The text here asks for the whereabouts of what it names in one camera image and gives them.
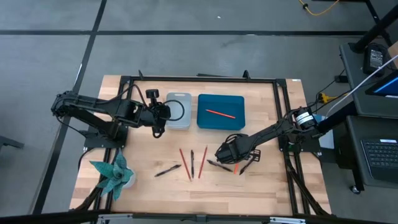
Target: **red pen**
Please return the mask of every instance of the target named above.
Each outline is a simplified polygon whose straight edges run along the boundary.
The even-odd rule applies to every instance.
[[[191,180],[191,176],[189,175],[187,163],[185,162],[184,155],[182,154],[181,148],[180,148],[180,153],[181,153],[181,157],[182,157],[182,162],[184,163],[184,166],[185,166],[185,170],[187,171],[187,174],[188,174],[189,181],[192,181],[192,180]]]
[[[215,114],[218,114],[218,115],[221,115],[221,116],[225,116],[225,117],[227,117],[227,118],[235,119],[234,116],[231,116],[231,115],[228,115],[228,114],[223,114],[223,113],[220,113],[220,112],[217,112],[217,111],[212,111],[212,110],[206,110],[206,111],[207,111],[207,112],[210,112],[210,113],[215,113]]]
[[[205,163],[206,152],[207,152],[207,146],[206,146],[206,149],[205,149],[205,153],[203,153],[203,159],[201,160],[201,165],[200,165],[200,170],[199,170],[199,177],[198,177],[198,179],[200,179],[201,170],[203,169],[203,164]]]

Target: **teal tray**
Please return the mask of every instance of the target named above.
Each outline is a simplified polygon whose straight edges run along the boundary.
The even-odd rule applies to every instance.
[[[206,110],[234,116],[235,119],[210,113]],[[228,95],[199,95],[197,124],[199,128],[222,130],[242,129],[246,125],[244,117],[244,98],[242,96]]]

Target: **gray container lid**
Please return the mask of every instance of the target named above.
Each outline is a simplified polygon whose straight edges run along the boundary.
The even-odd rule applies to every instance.
[[[184,116],[178,121],[166,121],[166,128],[186,130],[191,125],[191,104],[192,96],[189,93],[168,93],[166,101],[178,100],[182,103],[185,109]],[[167,106],[170,107],[171,119],[179,118],[182,114],[182,107],[177,102],[168,102]]]

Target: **yellow cable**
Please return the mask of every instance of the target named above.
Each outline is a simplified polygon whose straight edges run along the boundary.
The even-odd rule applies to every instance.
[[[322,15],[323,13],[329,11],[329,10],[330,10],[333,6],[335,6],[335,4],[337,4],[339,1],[340,1],[340,0],[336,0],[335,3],[333,3],[329,8],[327,8],[326,10],[324,10],[323,12],[320,12],[320,13],[313,13],[313,12],[311,12],[311,11],[309,10],[308,7],[305,7],[305,9],[306,9],[311,15],[313,15],[313,16],[320,16],[320,15]]]

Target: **white cable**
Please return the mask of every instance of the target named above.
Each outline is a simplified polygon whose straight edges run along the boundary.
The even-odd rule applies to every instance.
[[[365,78],[358,86],[356,86],[353,90],[351,90],[346,96],[344,96],[343,99],[341,99],[339,102],[335,103],[326,113],[326,118],[328,117],[329,113],[333,110],[334,107],[336,107],[339,103],[341,103],[343,100],[347,99],[348,96],[350,96],[350,94],[352,94],[353,92],[355,92],[355,90],[357,90],[364,82],[366,82],[368,79],[370,79],[374,74],[376,74],[378,71],[382,70],[386,65],[388,65],[389,63],[391,63],[393,60],[395,60],[398,57],[398,55],[396,55],[395,57],[393,57],[392,59],[390,59],[388,62],[386,62],[384,65],[381,65],[381,67],[379,67],[376,71],[374,71],[370,76],[368,76],[367,78]]]

